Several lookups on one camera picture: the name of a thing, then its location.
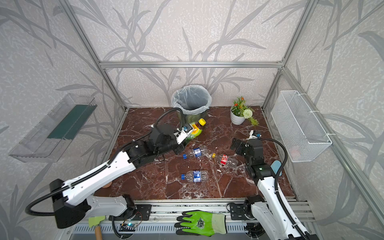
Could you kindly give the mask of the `clear bottle red label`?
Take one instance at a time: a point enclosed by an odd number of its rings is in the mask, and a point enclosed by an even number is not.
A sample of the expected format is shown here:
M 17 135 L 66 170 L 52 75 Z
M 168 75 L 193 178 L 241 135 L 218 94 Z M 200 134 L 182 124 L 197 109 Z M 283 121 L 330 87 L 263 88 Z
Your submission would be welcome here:
M 213 153 L 212 154 L 212 158 L 215 161 L 217 161 L 219 164 L 221 164 L 221 165 L 223 165 L 225 167 L 228 167 L 228 168 L 235 169 L 238 166 L 238 164 L 239 164 L 239 162 L 236 159 L 234 159 L 234 158 L 232 158 L 232 157 L 230 157 L 230 156 L 228 156 L 226 154 L 216 154 L 216 153 Z

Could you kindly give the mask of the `green yellow-cap bottle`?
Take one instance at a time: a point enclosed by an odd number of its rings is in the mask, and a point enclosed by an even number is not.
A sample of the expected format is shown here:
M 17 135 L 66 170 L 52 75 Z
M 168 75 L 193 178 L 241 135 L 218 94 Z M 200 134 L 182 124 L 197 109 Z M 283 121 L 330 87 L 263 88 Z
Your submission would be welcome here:
M 190 141 L 197 138 L 203 132 L 203 128 L 205 125 L 206 120 L 204 120 L 203 118 L 200 118 L 197 122 L 191 123 L 190 126 L 192 127 L 192 131 L 189 133 L 186 140 Z

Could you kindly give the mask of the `clear bottle blue label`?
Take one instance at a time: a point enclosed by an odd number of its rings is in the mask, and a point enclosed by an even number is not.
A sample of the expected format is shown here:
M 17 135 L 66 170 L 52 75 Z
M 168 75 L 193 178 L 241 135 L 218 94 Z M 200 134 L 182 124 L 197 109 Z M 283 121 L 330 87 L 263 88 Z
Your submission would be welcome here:
M 205 146 L 200 146 L 194 149 L 187 150 L 185 153 L 183 153 L 183 159 L 193 159 L 193 158 L 200 159 L 207 152 L 208 152 L 208 149 Z
M 181 174 L 181 180 L 188 181 L 191 183 L 200 183 L 208 180 L 208 171 L 195 170 L 189 171 L 185 174 Z

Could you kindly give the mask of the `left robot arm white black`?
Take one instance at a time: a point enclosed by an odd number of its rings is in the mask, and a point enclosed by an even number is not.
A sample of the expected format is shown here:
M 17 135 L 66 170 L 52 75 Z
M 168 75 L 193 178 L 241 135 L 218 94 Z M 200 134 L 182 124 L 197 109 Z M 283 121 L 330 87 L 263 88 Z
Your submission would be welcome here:
M 181 125 L 159 124 L 157 120 L 151 131 L 136 140 L 123 145 L 109 160 L 87 173 L 62 181 L 50 183 L 50 193 L 25 208 L 26 214 L 35 217 L 54 217 L 58 229 L 71 227 L 85 218 L 101 215 L 131 217 L 135 204 L 129 196 L 116 198 L 95 197 L 98 189 L 127 173 L 155 161 L 171 151 L 181 153 L 192 128 Z

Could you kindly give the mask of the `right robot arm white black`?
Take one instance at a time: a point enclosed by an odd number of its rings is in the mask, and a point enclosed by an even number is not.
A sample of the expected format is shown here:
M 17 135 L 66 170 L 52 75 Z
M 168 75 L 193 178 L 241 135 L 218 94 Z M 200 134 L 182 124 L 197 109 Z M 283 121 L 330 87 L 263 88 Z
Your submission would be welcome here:
M 277 171 L 265 163 L 263 142 L 273 142 L 284 151 L 284 159 Z M 244 157 L 246 169 L 261 195 L 247 197 L 245 215 L 256 219 L 271 240 L 318 240 L 300 222 L 279 186 L 279 177 L 288 160 L 285 146 L 277 140 L 251 135 L 247 141 L 233 138 L 230 147 Z

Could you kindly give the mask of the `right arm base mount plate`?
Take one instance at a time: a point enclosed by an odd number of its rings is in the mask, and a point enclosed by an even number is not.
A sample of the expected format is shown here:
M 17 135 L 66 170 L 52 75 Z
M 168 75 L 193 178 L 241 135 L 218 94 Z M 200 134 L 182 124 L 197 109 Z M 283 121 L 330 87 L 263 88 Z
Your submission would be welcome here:
M 230 213 L 231 220 L 235 221 L 247 221 L 255 220 L 256 218 L 250 212 L 250 208 L 247 204 L 228 203 L 226 206 Z

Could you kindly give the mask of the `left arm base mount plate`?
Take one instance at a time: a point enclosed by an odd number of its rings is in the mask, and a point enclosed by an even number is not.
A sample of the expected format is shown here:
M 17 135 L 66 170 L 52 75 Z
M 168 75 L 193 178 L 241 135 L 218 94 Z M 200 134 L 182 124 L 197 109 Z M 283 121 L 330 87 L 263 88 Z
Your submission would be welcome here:
M 120 216 L 109 216 L 112 221 L 148 221 L 151 214 L 152 205 L 135 205 L 135 207 L 128 207 Z

